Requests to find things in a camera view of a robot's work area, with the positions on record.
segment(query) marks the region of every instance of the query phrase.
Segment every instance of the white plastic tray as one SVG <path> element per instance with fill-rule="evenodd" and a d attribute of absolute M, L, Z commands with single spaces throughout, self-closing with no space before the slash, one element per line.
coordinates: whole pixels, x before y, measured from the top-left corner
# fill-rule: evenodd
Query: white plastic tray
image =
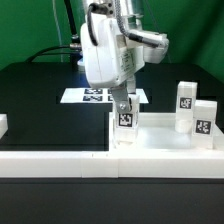
<path fill-rule="evenodd" d="M 224 150 L 224 134 L 215 125 L 214 149 Z M 175 131 L 175 113 L 140 113 L 139 132 L 136 143 L 132 145 L 113 144 L 112 114 L 110 114 L 110 151 L 132 149 L 141 152 L 183 151 L 192 150 L 191 134 L 181 134 Z"/>
<path fill-rule="evenodd" d="M 174 123 L 175 114 L 141 114 L 136 147 L 111 143 L 109 152 L 0 152 L 0 177 L 224 178 L 222 132 L 215 128 L 215 149 L 193 149 Z"/>

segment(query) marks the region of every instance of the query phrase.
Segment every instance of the cable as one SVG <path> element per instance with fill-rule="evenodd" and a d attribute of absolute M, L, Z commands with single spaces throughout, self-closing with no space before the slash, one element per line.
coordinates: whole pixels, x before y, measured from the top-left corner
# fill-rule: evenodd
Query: cable
<path fill-rule="evenodd" d="M 89 32 L 89 37 L 94 46 L 98 46 L 96 37 L 93 33 L 93 26 L 92 26 L 92 13 L 97 13 L 101 15 L 107 15 L 108 8 L 104 4 L 97 4 L 97 3 L 91 3 L 88 8 L 87 12 L 87 27 Z"/>
<path fill-rule="evenodd" d="M 88 12 L 87 12 L 87 27 L 89 31 L 89 37 L 94 46 L 98 46 L 97 40 L 93 34 L 93 26 L 92 26 L 92 11 L 94 10 L 93 4 L 89 5 Z"/>
<path fill-rule="evenodd" d="M 44 54 L 39 54 L 36 57 L 41 57 L 41 56 L 53 56 L 53 55 L 80 55 L 80 52 L 59 52 L 59 53 L 44 53 Z"/>
<path fill-rule="evenodd" d="M 124 34 L 126 37 L 130 37 L 130 33 L 128 31 L 125 30 L 124 28 L 124 23 L 121 17 L 121 4 L 120 4 L 120 0 L 114 0 L 115 3 L 115 15 L 116 15 L 116 19 L 117 19 L 117 24 L 118 27 L 120 29 L 120 32 L 122 34 Z"/>
<path fill-rule="evenodd" d="M 56 2 L 55 0 L 52 0 L 52 5 L 53 5 L 53 12 L 54 12 L 54 20 L 55 20 L 55 24 L 56 24 L 56 28 L 57 28 L 57 33 L 58 33 L 58 40 L 59 40 L 59 44 L 60 46 L 62 45 L 62 37 L 61 37 L 61 30 L 60 30 L 60 26 L 59 26 L 59 22 L 58 22 L 58 15 L 57 15 L 57 10 L 56 10 Z"/>
<path fill-rule="evenodd" d="M 27 58 L 25 62 L 31 63 L 36 57 L 38 57 L 39 55 L 42 55 L 45 52 L 53 51 L 53 50 L 57 50 L 57 49 L 65 49 L 65 48 L 70 49 L 70 46 L 62 45 L 62 46 L 54 46 L 54 47 L 49 47 L 49 48 L 43 49 L 41 51 L 38 51 L 36 54 L 32 55 L 31 57 Z"/>
<path fill-rule="evenodd" d="M 152 22 L 153 22 L 153 24 L 154 24 L 154 26 L 155 26 L 155 28 L 156 28 L 156 31 L 157 31 L 158 33 L 160 33 L 160 29 L 159 29 L 158 23 L 157 23 L 157 21 L 156 21 L 156 18 L 155 18 L 155 16 L 154 16 L 154 13 L 153 13 L 153 11 L 152 11 L 152 9 L 151 9 L 151 6 L 150 6 L 150 4 L 149 4 L 149 1 L 148 1 L 148 0 L 144 0 L 144 1 L 145 1 L 145 4 L 146 4 L 146 6 L 147 6 L 147 8 L 148 8 L 148 10 L 149 10 L 149 14 L 150 14 L 151 19 L 152 19 Z M 172 61 L 171 61 L 171 57 L 170 57 L 169 51 L 167 52 L 167 58 L 168 58 L 169 63 L 171 64 Z"/>
<path fill-rule="evenodd" d="M 120 0 L 114 0 L 114 3 L 115 3 L 115 12 L 116 12 L 115 15 L 116 15 L 116 19 L 117 19 L 117 24 L 120 29 L 120 32 L 124 36 L 128 37 L 130 40 L 150 45 L 152 48 L 156 48 L 159 46 L 157 41 L 153 41 L 152 39 L 148 39 L 148 38 L 136 35 L 134 33 L 130 33 L 127 30 L 125 30 L 123 19 L 121 16 Z"/>
<path fill-rule="evenodd" d="M 159 29 L 158 23 L 157 23 L 157 21 L 156 21 L 156 18 L 155 18 L 155 16 L 154 16 L 154 13 L 153 13 L 153 11 L 152 11 L 152 9 L 151 9 L 151 6 L 150 6 L 150 4 L 149 4 L 149 1 L 148 1 L 148 0 L 144 0 L 144 1 L 145 1 L 145 4 L 146 4 L 146 6 L 147 6 L 147 8 L 148 8 L 148 10 L 149 10 L 149 14 L 150 14 L 151 19 L 152 19 L 152 22 L 153 22 L 153 24 L 154 24 L 154 26 L 155 26 L 155 28 L 156 28 L 156 31 L 157 31 L 158 33 L 160 33 L 160 29 Z"/>

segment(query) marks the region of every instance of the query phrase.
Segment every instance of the white paper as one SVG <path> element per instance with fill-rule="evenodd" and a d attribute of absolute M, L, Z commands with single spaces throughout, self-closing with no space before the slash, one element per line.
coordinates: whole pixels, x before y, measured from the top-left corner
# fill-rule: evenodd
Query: white paper
<path fill-rule="evenodd" d="M 149 103 L 143 89 L 136 89 L 140 103 Z M 108 89 L 94 90 L 90 88 L 68 88 L 65 90 L 61 103 L 112 103 L 112 95 Z"/>

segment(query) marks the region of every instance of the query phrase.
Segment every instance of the black cable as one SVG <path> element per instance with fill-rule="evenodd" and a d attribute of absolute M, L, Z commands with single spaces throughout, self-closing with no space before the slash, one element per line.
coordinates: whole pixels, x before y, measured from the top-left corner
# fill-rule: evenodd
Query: black cable
<path fill-rule="evenodd" d="M 37 57 L 41 57 L 41 56 L 53 56 L 53 55 L 80 55 L 79 54 L 80 52 L 59 52 L 59 53 L 44 53 L 44 54 L 40 54 L 40 55 L 38 55 L 38 56 L 36 56 L 35 58 L 37 58 Z"/>
<path fill-rule="evenodd" d="M 64 3 L 66 6 L 66 10 L 67 10 L 71 34 L 73 36 L 76 36 L 77 30 L 76 30 L 76 26 L 75 26 L 75 20 L 74 20 L 74 16 L 73 16 L 73 12 L 72 12 L 71 2 L 70 2 L 70 0 L 64 0 Z"/>
<path fill-rule="evenodd" d="M 31 57 L 27 58 L 25 62 L 31 63 L 36 57 L 38 57 L 39 55 L 42 55 L 45 52 L 53 51 L 53 50 L 57 50 L 57 49 L 63 49 L 63 48 L 69 48 L 70 49 L 70 46 L 69 45 L 62 45 L 62 46 L 55 46 L 55 47 L 49 47 L 49 48 L 43 49 L 41 51 L 38 51 L 36 54 L 32 55 Z"/>
<path fill-rule="evenodd" d="M 87 12 L 87 27 L 88 27 L 89 37 L 90 37 L 92 44 L 94 46 L 98 46 L 96 38 L 93 34 L 93 27 L 92 27 L 92 12 L 93 12 L 93 10 L 94 10 L 94 5 L 90 4 L 89 8 L 88 8 L 88 12 Z"/>

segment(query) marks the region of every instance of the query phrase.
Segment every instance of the white tray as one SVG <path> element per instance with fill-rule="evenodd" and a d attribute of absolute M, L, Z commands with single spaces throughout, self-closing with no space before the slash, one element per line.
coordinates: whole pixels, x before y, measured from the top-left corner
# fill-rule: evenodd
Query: white tray
<path fill-rule="evenodd" d="M 113 123 L 110 114 L 110 147 L 113 151 Z M 140 113 L 139 132 L 136 143 L 132 145 L 121 144 L 117 149 L 129 149 L 137 151 L 175 151 L 196 149 L 191 146 L 191 134 L 181 134 L 175 131 L 174 113 Z M 215 125 L 214 127 L 214 149 L 224 150 L 224 134 Z"/>

